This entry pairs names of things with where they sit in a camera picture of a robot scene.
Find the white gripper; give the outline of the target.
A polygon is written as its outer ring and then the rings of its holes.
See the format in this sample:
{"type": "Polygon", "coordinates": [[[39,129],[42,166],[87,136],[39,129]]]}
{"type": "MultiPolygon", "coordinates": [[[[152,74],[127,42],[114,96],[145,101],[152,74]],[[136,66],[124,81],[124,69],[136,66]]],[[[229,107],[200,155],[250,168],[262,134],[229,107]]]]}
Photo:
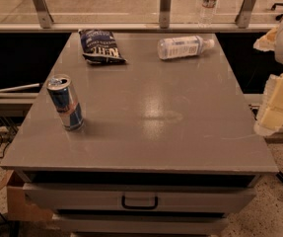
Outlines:
{"type": "MultiPolygon", "coordinates": [[[[273,51],[275,59],[283,64],[283,20],[279,28],[275,27],[255,41],[253,47],[260,51],[273,51]]],[[[266,81],[254,124],[254,131],[261,136],[269,136],[283,126],[283,73],[271,74],[266,81]]]]}

